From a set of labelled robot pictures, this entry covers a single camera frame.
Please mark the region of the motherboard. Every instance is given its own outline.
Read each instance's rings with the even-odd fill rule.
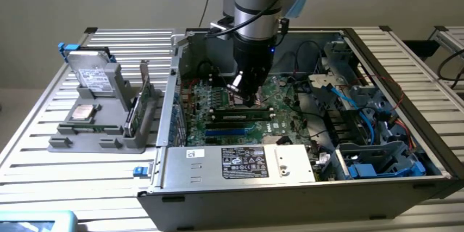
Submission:
[[[193,80],[187,84],[187,146],[309,144],[305,119],[284,103],[284,98],[293,95],[287,81],[287,77],[268,77],[251,108],[212,81]]]

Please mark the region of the robotic arm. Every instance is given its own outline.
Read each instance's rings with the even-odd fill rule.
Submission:
[[[288,29],[288,19],[281,18],[283,11],[293,9],[295,13],[295,5],[288,8],[288,3],[295,0],[224,1],[225,18],[211,23],[212,29],[207,37],[233,38],[237,72],[228,88],[241,96],[244,104],[252,106],[256,92],[272,67],[279,24],[283,25],[283,34]],[[295,3],[299,3],[297,8],[301,10],[304,0],[296,0]]]

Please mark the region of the green circuit board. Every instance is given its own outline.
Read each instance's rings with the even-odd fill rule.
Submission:
[[[211,121],[211,108],[240,112],[248,107],[225,88],[212,87],[205,81],[199,81],[192,85],[191,95],[185,96],[187,99],[189,97],[189,101],[184,103],[187,104],[188,121],[187,146],[269,144],[275,143],[281,136],[288,136],[293,144],[308,144],[308,131],[305,128],[300,128],[303,118],[283,102],[287,90],[287,78],[269,77],[256,94],[256,105],[252,108],[261,110],[272,108],[272,119],[241,122],[241,128],[232,128],[239,131],[239,135],[211,135],[211,133],[207,135],[209,127],[217,130],[217,126]],[[293,90],[289,90],[288,95],[293,96]]]

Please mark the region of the blue cable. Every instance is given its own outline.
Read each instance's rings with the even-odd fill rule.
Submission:
[[[344,99],[347,102],[349,102],[355,109],[359,110],[360,108],[357,107],[356,105],[356,102],[355,100],[349,99],[348,97],[345,97],[333,87],[332,87],[332,92],[341,98]],[[371,125],[371,122],[369,122],[369,119],[367,118],[365,114],[363,111],[360,111],[360,116],[363,118],[363,120],[365,121],[368,127],[369,127],[369,132],[371,132],[371,145],[375,144],[375,129],[372,128],[372,125]]]

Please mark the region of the warning label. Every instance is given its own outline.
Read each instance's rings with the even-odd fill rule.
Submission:
[[[92,92],[112,92],[108,77],[103,69],[80,69],[79,73]]]
[[[223,148],[221,156],[225,179],[269,177],[264,147]]]

